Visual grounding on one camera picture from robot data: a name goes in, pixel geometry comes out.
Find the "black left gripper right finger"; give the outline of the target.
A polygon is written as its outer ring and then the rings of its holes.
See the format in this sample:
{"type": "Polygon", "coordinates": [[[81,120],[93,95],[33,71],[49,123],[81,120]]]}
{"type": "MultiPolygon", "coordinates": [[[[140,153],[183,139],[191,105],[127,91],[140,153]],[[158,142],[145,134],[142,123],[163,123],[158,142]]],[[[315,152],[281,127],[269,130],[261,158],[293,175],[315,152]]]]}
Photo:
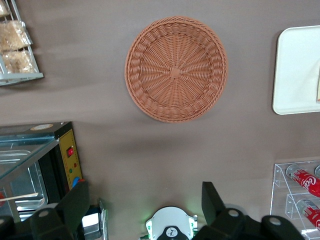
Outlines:
{"type": "Polygon", "coordinates": [[[236,208],[227,208],[212,182],[204,181],[201,207],[206,225],[199,231],[201,240],[237,240],[246,223],[245,215],[236,208]]]}

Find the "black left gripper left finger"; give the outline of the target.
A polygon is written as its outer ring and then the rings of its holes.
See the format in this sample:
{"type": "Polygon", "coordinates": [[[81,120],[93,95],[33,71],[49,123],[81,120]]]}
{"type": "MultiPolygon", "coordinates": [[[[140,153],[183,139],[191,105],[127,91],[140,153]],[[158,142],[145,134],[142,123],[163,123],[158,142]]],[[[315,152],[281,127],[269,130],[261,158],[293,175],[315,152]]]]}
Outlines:
{"type": "Polygon", "coordinates": [[[89,184],[80,180],[55,207],[42,208],[32,215],[33,239],[72,240],[89,206],[89,184]]]}

